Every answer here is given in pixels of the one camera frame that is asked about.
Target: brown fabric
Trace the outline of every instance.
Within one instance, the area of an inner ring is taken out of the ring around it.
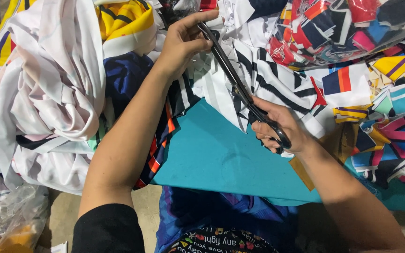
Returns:
[[[351,155],[357,141],[357,132],[359,125],[357,123],[345,122],[338,124],[334,131],[325,135],[318,140],[321,146],[334,157],[342,166],[346,159]],[[295,170],[296,174],[301,178],[309,191],[315,189],[314,183],[307,174],[304,166],[298,158],[293,158],[289,164]]]

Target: person's left hand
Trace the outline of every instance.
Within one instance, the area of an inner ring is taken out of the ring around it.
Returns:
[[[217,17],[218,10],[198,12],[172,24],[154,67],[159,68],[169,81],[178,79],[195,54],[210,50],[213,45],[204,38],[197,24]]]

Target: hand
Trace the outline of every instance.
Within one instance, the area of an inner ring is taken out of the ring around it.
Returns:
[[[268,112],[268,118],[277,122],[282,131],[285,132],[289,138],[292,146],[287,152],[300,154],[306,147],[308,147],[310,142],[314,140],[307,136],[307,134],[299,127],[295,119],[289,112],[289,109],[285,106],[273,104],[266,100],[260,99],[256,96],[251,96],[254,104],[260,109]],[[262,140],[264,145],[268,147],[271,152],[276,153],[276,148],[280,147],[276,141],[270,140],[270,137],[274,137],[279,140],[278,135],[275,133],[271,127],[266,123],[254,122],[251,125],[253,131],[256,132],[256,137]]]
[[[198,12],[172,24],[155,68],[160,68],[170,81],[178,79],[195,54],[210,50],[213,45],[196,25],[217,17],[218,10]]]

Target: person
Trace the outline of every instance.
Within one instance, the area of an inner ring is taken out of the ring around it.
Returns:
[[[144,252],[132,188],[143,169],[172,81],[182,75],[195,54],[208,51],[212,46],[196,25],[217,16],[216,10],[195,13],[169,27],[160,57],[94,153],[74,228],[72,253]],[[303,163],[326,210],[351,249],[355,252],[405,252],[404,236],[389,210],[301,130],[286,107],[257,97],[253,100],[289,137],[292,146],[288,152]],[[264,123],[254,122],[251,127],[256,137],[275,153],[278,144],[270,140],[270,137],[278,137],[274,131]],[[185,191],[187,193],[174,189],[162,193],[159,231],[168,234],[163,233],[163,238],[157,234],[160,246],[156,247],[156,252],[297,252],[280,247],[294,244],[285,238],[286,233],[293,233],[292,228],[283,225],[292,214],[291,208],[273,206],[257,197],[220,193],[204,193],[201,197],[199,193]],[[180,200],[180,203],[169,203],[171,198],[166,196],[169,194],[175,194],[173,201]],[[270,214],[267,217],[272,218],[267,220],[258,214],[263,210],[273,210],[273,215],[267,211]],[[172,222],[163,223],[166,219]],[[262,228],[272,231],[271,235],[262,233]]]

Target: black sleeve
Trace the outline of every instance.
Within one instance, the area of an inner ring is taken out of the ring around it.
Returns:
[[[71,253],[144,253],[143,235],[134,209],[107,204],[77,220]]]

